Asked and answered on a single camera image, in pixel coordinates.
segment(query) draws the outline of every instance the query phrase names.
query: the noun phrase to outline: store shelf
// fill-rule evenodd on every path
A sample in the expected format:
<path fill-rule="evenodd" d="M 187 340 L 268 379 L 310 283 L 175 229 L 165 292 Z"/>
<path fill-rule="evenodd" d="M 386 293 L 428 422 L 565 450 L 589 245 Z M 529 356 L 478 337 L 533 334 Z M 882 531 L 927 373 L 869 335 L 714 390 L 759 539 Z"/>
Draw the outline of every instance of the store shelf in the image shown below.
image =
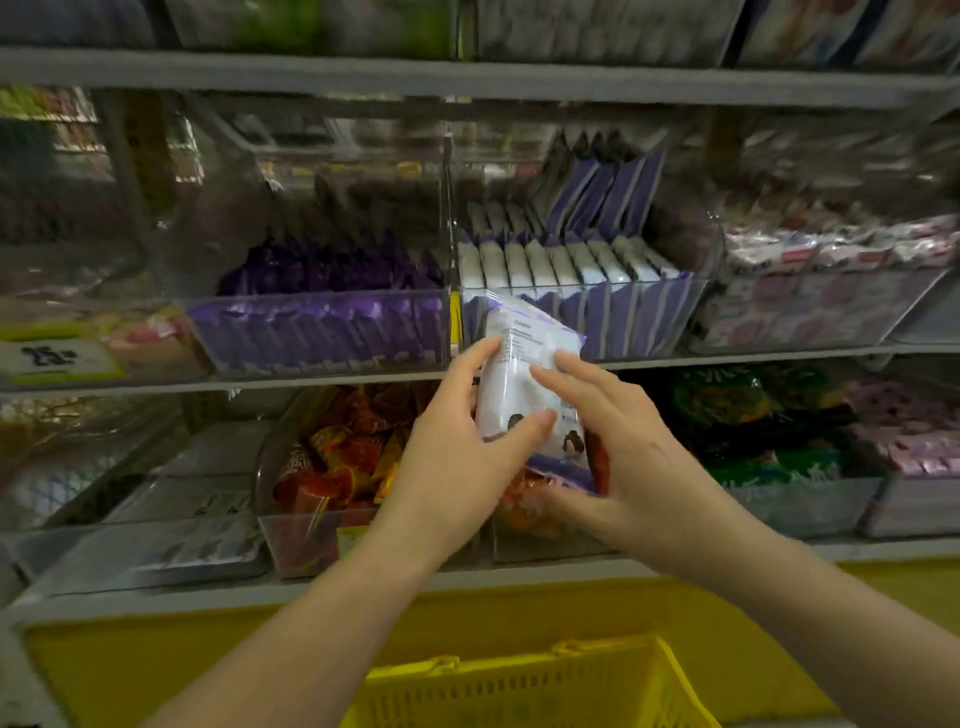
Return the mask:
<path fill-rule="evenodd" d="M 731 353 L 715 356 L 683 354 L 667 359 L 634 359 L 606 362 L 600 366 L 614 371 L 626 369 L 663 369 L 668 367 L 719 366 L 723 364 L 752 364 L 764 361 L 795 361 L 803 359 L 834 359 L 849 356 L 894 356 L 898 354 L 952 354 L 960 353 L 960 344 L 880 344 L 875 347 L 849 349 L 818 349 L 808 352 Z M 334 376 L 271 377 L 262 379 L 207 379 L 166 384 L 130 384 L 122 380 L 104 383 L 72 384 L 42 389 L 22 389 L 0 392 L 0 400 L 28 400 L 43 397 L 119 397 L 124 395 L 184 394 L 187 392 L 217 392 L 233 389 L 276 389 L 278 387 L 312 387 L 324 384 L 366 384 L 386 381 L 417 381 L 443 379 L 445 370 L 405 372 L 376 372 L 370 374 L 338 374 Z"/>
<path fill-rule="evenodd" d="M 866 563 L 960 557 L 960 537 L 889 542 L 839 541 L 813 547 L 831 563 Z M 427 583 L 427 592 L 534 586 L 608 579 L 654 578 L 657 574 L 624 557 L 579 559 L 529 566 L 442 571 Z M 35 596 L 27 591 L 7 607 L 7 624 L 35 624 L 64 619 L 101 619 L 121 615 L 168 614 L 202 609 L 237 609 L 283 604 L 306 592 L 309 581 L 283 582 L 275 575 L 247 581 L 179 589 L 131 590 L 93 595 Z"/>
<path fill-rule="evenodd" d="M 957 106 L 960 79 L 908 74 L 620 68 L 168 51 L 0 49 L 16 84 L 847 109 Z"/>

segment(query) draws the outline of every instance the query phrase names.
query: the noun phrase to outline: hand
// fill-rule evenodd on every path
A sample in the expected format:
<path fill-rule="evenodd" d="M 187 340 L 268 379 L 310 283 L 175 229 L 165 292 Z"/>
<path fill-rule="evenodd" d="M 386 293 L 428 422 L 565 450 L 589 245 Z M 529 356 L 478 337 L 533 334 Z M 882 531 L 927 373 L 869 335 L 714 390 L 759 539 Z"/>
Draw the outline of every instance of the hand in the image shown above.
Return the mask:
<path fill-rule="evenodd" d="M 642 388 L 557 352 L 534 379 L 577 408 L 611 461 L 609 497 L 548 486 L 528 497 L 661 573 L 712 586 L 767 532 L 673 436 Z"/>
<path fill-rule="evenodd" d="M 495 442 L 483 441 L 470 416 L 470 388 L 499 348 L 499 337 L 486 338 L 453 360 L 414 424 L 390 496 L 364 539 L 408 553 L 431 573 L 480 529 L 557 419 L 554 410 L 544 410 Z"/>

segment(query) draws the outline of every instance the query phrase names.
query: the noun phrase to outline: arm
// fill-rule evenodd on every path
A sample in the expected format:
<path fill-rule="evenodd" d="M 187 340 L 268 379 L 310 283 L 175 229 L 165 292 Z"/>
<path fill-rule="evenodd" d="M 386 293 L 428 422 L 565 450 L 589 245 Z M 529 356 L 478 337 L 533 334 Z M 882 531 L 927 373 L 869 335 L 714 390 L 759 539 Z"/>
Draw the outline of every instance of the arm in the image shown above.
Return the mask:
<path fill-rule="evenodd" d="M 499 348 L 458 356 L 417 420 L 370 530 L 309 592 L 280 610 L 145 728 L 336 728 L 394 623 L 476 533 L 556 413 L 484 443 L 470 418 L 473 373 Z"/>
<path fill-rule="evenodd" d="M 960 725 L 960 640 L 757 521 L 642 389 L 572 354 L 557 364 L 531 371 L 604 441 L 611 494 L 543 488 L 543 507 L 741 608 L 860 728 Z"/>

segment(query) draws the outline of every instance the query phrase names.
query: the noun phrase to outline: price tag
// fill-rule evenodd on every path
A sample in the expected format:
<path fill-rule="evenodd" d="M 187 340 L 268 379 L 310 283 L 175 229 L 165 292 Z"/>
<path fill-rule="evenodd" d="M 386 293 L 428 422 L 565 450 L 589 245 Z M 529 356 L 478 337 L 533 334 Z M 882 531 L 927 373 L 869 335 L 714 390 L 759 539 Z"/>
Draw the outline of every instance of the price tag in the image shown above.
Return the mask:
<path fill-rule="evenodd" d="M 360 543 L 361 537 L 367 533 L 368 525 L 346 525 L 337 529 L 337 551 L 340 558 L 344 558 Z"/>
<path fill-rule="evenodd" d="M 93 339 L 0 341 L 0 372 L 21 384 L 124 375 L 107 347 Z"/>

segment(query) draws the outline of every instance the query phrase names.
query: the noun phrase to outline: white packaging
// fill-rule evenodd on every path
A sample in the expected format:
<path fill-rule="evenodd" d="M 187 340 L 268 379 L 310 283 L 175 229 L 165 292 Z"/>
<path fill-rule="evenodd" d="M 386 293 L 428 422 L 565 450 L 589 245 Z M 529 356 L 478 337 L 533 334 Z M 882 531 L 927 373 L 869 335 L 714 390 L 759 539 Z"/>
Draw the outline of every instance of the white packaging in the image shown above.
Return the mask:
<path fill-rule="evenodd" d="M 595 492 L 577 411 L 530 376 L 531 364 L 554 368 L 557 350 L 578 353 L 583 337 L 520 299 L 491 292 L 488 300 L 487 335 L 499 336 L 501 346 L 480 375 L 476 422 L 481 437 L 495 440 L 534 412 L 556 410 L 553 433 L 527 467 Z"/>

